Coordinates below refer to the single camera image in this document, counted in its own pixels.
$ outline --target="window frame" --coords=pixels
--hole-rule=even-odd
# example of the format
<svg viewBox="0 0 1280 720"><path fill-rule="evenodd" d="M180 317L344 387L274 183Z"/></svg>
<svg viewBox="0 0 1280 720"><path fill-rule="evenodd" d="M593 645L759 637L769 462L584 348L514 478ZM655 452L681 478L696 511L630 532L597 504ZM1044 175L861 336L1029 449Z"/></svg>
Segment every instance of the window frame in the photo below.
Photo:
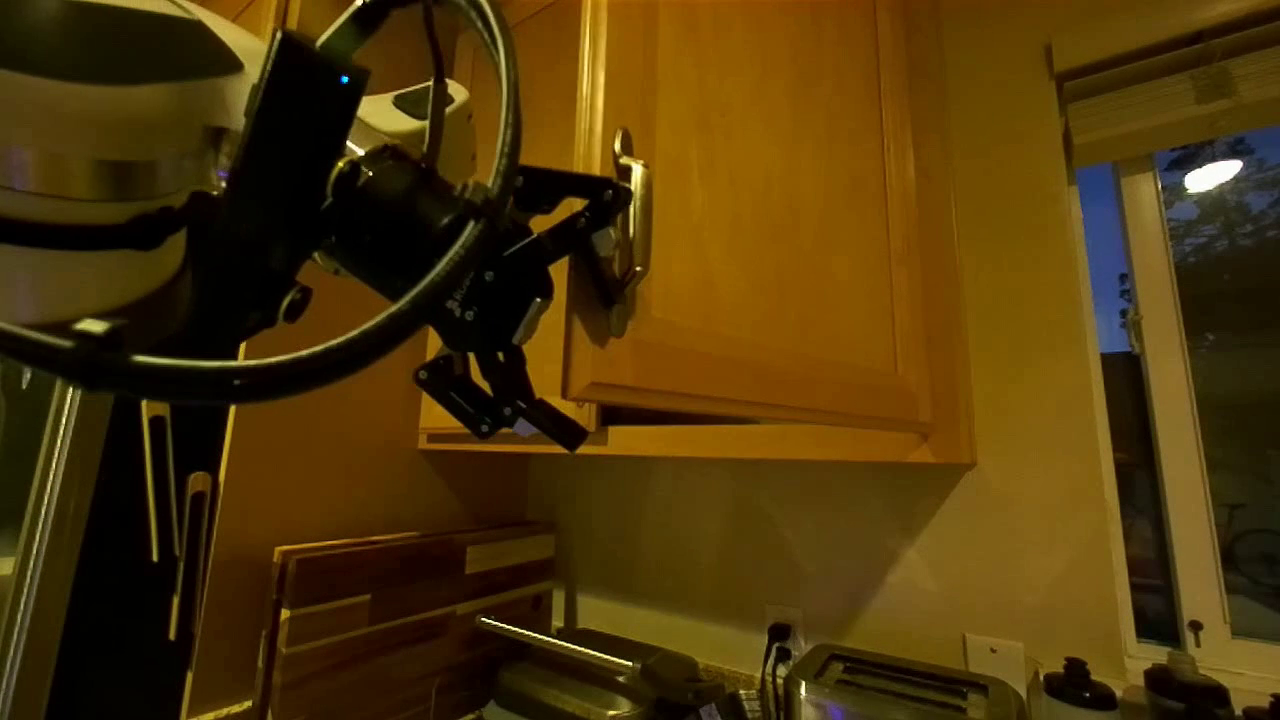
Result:
<svg viewBox="0 0 1280 720"><path fill-rule="evenodd" d="M1182 627L1182 652L1197 657L1198 671L1225 682L1237 692L1241 707L1258 705L1268 699L1268 692L1280 690L1280 641L1271 645L1271 641L1233 637L1233 605L1229 605L1229 585L1221 563L1197 380L1192 380L1192 356L1187 356L1187 336L1180 317L1173 241L1165 228L1154 156L1129 156L1129 161L1117 161L1112 168L1120 183L1120 220L1123 220L1123 246L1133 263L1138 366L1144 366L1144 383L1151 403L1151 442L1154 442L1159 487L1165 487L1165 511L1167 511L1176 608L1180 608L1180 622L1204 624L1198 648ZM1112 479L1106 493L1120 496L1117 463L1106 463L1106 479ZM1120 499L1112 499L1112 519L1117 519L1117 532L1112 532L1117 563L1129 568ZM1123 657L1129 682L1138 682L1148 664L1167 662L1167 648L1134 637L1129 571L1120 571L1120 599L1123 599L1120 627L1129 648Z"/></svg>

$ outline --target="black cable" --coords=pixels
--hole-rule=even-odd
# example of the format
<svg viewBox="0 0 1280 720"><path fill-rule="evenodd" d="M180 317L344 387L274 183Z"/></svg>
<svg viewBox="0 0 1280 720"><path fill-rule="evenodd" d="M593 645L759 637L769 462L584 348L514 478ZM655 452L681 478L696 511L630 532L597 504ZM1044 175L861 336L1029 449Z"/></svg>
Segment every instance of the black cable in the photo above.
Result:
<svg viewBox="0 0 1280 720"><path fill-rule="evenodd" d="M507 32L492 7L492 0L457 0L470 21L474 37L492 52L497 85L499 85L499 132L497 132L497 161L488 175L488 193L502 196L518 156L518 85L510 70ZM274 402L294 397L370 359L386 356L410 332L427 326L438 302L470 274L470 263L488 253L485 246L488 218L469 220L463 235L442 253L442 260L410 284L392 310L344 332L335 341L278 354L263 359L189 359L189 356L131 356L131 354L84 354L65 336L31 332L19 326L0 326L0 354L48 369L73 383L125 392L125 397L157 397L157 402Z"/></svg>
<svg viewBox="0 0 1280 720"><path fill-rule="evenodd" d="M427 138L422 138L422 168L437 168L442 144L442 110L447 110L447 78L442 78L442 47L437 23L437 0L422 0L422 32L430 52L430 94L427 94Z"/></svg>

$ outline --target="electrical outlet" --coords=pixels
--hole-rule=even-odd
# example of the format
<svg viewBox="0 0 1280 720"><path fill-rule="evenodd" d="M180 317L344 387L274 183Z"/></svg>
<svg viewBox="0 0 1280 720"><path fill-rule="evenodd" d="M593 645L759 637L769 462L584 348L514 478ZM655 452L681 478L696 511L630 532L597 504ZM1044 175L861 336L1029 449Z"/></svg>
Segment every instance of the electrical outlet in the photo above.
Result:
<svg viewBox="0 0 1280 720"><path fill-rule="evenodd" d="M1020 641L964 637L964 668L1029 692L1029 648Z"/></svg>

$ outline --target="robotic arm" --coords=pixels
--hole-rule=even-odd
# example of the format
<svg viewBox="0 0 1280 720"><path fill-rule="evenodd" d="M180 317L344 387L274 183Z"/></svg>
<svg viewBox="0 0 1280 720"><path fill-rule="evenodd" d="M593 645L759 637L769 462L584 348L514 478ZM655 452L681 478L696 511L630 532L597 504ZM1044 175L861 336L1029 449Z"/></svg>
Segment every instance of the robotic arm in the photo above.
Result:
<svg viewBox="0 0 1280 720"><path fill-rule="evenodd" d="M622 298L593 235L630 193L518 166L514 70L488 0L451 0L497 63L488 175L447 183L437 172L438 124L422 154L348 156L366 81L353 52L407 5L430 13L437 0L356 0L321 42L274 32L256 85L244 81L253 45L183 5L4 7L0 354L84 387L240 403L332 383L437 328L442 354L414 372L430 402L474 438L527 420L576 449L584 429L537 402L518 344L565 257L588 260L605 303ZM235 128L235 110L244 144L223 183L199 190L199 168L217 168L211 124ZM584 207L537 235L530 218L567 196ZM311 257L386 310L302 354L192 354L294 320L309 303L294 275Z"/></svg>

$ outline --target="window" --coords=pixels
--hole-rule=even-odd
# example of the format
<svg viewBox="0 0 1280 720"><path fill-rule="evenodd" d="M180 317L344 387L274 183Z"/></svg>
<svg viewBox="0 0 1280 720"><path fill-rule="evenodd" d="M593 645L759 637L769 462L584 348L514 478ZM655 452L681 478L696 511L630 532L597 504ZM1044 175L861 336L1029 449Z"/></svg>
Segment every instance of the window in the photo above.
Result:
<svg viewBox="0 0 1280 720"><path fill-rule="evenodd" d="M1076 190L1134 641L1280 671L1280 128Z"/></svg>
<svg viewBox="0 0 1280 720"><path fill-rule="evenodd" d="M1088 225L1133 662L1187 648L1280 690L1280 7L1129 7L1052 42L1049 73Z"/></svg>

